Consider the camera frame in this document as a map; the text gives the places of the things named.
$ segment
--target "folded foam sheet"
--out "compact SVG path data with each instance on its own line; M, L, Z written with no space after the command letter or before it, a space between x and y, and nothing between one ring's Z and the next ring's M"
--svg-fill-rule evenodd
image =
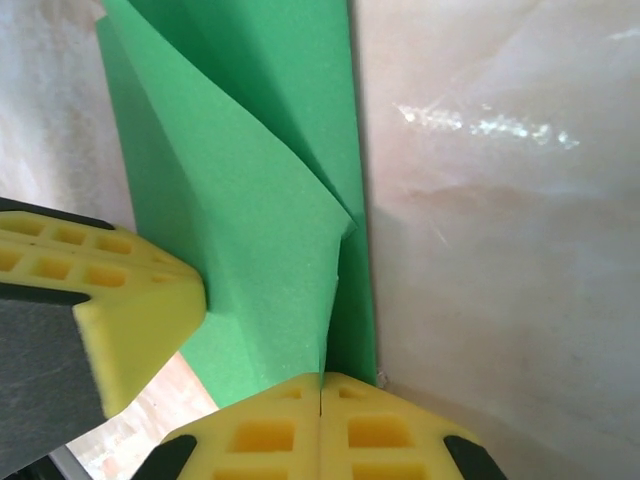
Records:
M186 359L226 405L300 372L322 371L331 318L329 337L337 342L328 347L329 368L373 381L343 2L283 2L291 4L290 17L286 8L275 16L259 2L134 3L139 10L105 1L108 17L98 32L139 231L207 282L208 318L183 349ZM273 34L278 22L291 30L296 19L309 26L320 19L311 40L302 41L297 24ZM260 41L241 48L231 38L246 33L238 22L253 31L245 40ZM341 49L327 66L331 45L319 40L335 43L332 35ZM278 44L289 50L262 55ZM296 62L295 55L309 58ZM291 76L276 75L287 62L295 65ZM321 67L322 80L296 83Z

